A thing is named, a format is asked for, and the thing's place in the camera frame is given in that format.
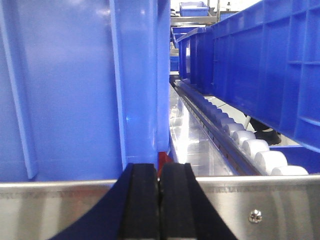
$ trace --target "conveyor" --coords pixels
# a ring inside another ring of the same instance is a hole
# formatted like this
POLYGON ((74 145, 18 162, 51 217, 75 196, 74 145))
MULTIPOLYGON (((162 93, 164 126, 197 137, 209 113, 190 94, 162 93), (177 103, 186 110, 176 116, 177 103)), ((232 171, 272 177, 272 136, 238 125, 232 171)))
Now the conveyor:
POLYGON ((180 164, 158 180, 151 164, 130 164, 118 181, 2 183, 4 239, 318 239, 320 176, 262 176, 175 83, 170 156, 180 164))

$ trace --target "blue bin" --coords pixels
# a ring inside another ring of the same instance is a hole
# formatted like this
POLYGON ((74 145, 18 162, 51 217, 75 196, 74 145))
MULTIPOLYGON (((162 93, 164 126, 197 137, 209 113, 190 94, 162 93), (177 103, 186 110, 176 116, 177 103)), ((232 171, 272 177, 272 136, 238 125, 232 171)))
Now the blue bin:
POLYGON ((203 1, 180 2, 180 16, 205 17, 208 16, 209 7, 203 1))
POLYGON ((197 84, 199 61, 212 63, 208 92, 320 152, 319 13, 319 1, 260 1, 212 25, 209 46, 183 36, 179 71, 197 84), (213 61, 201 55, 194 63, 194 44, 212 49, 213 61))
POLYGON ((170 71, 179 70, 179 56, 170 56, 170 71))
POLYGON ((234 13, 221 13, 220 14, 220 21, 227 19, 228 17, 232 16, 234 13))
POLYGON ((300 145, 271 146, 270 150, 282 152, 288 161, 288 165, 301 166, 309 174, 320 173, 320 153, 318 152, 311 151, 300 145))
POLYGON ((199 27, 177 40, 180 77, 204 95, 213 93, 212 39, 211 27, 199 27))
POLYGON ((178 38, 181 38, 183 35, 185 35, 185 33, 175 33, 173 34, 173 44, 174 44, 174 48, 178 49, 179 48, 179 44, 177 42, 178 38))
POLYGON ((196 29, 195 26, 174 26, 171 27, 171 39, 174 44, 174 47, 177 49, 179 47, 177 39, 182 35, 189 33, 191 30, 196 29))
POLYGON ((169 146, 169 27, 168 0, 0 1, 0 181, 157 166, 169 146))

